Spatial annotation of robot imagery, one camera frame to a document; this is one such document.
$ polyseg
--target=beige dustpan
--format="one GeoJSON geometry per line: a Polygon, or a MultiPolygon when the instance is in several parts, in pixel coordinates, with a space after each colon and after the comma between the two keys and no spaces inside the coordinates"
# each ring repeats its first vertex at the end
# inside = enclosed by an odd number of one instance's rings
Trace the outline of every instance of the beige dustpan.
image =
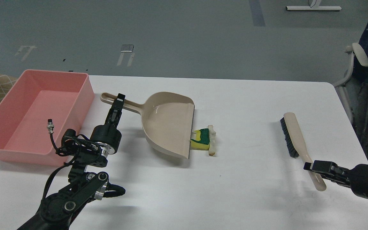
{"type": "MultiPolygon", "coordinates": [[[[112,104],[117,96],[102,93],[101,101],[112,104]]],[[[124,100],[123,109],[142,116],[147,142],[162,153],[189,159],[194,102],[176,93],[158,92],[144,104],[124,100]]]]}

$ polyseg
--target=sponge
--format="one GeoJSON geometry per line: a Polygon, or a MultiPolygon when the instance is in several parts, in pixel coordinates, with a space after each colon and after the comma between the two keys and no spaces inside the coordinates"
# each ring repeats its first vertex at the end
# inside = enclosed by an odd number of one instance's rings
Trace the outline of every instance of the sponge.
{"type": "Polygon", "coordinates": [[[210,147],[209,129],[203,128],[193,131],[192,139],[190,140],[191,149],[193,150],[208,150],[210,147]]]}

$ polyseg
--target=white chair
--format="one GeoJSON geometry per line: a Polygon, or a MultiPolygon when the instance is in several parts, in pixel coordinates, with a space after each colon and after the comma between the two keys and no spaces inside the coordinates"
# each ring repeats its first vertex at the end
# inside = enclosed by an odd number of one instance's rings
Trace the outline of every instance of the white chair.
{"type": "Polygon", "coordinates": [[[349,94],[346,89],[346,83],[352,77],[355,57],[357,57],[359,63],[364,67],[368,67],[368,58],[364,52],[364,49],[358,43],[353,43],[352,45],[346,46],[345,53],[349,54],[349,66],[344,78],[333,83],[333,86],[335,87],[343,108],[346,111],[347,117],[349,118],[350,122],[353,123],[353,110],[350,104],[349,94]]]}

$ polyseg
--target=pink plastic bin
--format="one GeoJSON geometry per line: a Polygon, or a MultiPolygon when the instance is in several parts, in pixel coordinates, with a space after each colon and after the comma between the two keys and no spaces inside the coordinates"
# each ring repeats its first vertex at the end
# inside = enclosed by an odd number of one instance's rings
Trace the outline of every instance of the pink plastic bin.
{"type": "Polygon", "coordinates": [[[60,145],[66,129],[79,132],[94,96],[86,73],[25,70],[0,103],[0,160],[62,165],[47,120],[60,145]]]}

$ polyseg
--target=black bristles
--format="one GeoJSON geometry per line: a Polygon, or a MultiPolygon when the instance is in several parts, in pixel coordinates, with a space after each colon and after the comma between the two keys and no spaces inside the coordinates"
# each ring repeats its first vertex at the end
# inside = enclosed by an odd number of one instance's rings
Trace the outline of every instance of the black bristles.
{"type": "Polygon", "coordinates": [[[288,127],[286,127],[285,118],[282,118],[280,120],[280,125],[282,126],[283,134],[285,134],[285,140],[286,140],[287,149],[289,151],[289,156],[293,158],[297,158],[299,156],[299,153],[296,151],[295,147],[293,146],[292,140],[290,139],[288,127]]]}

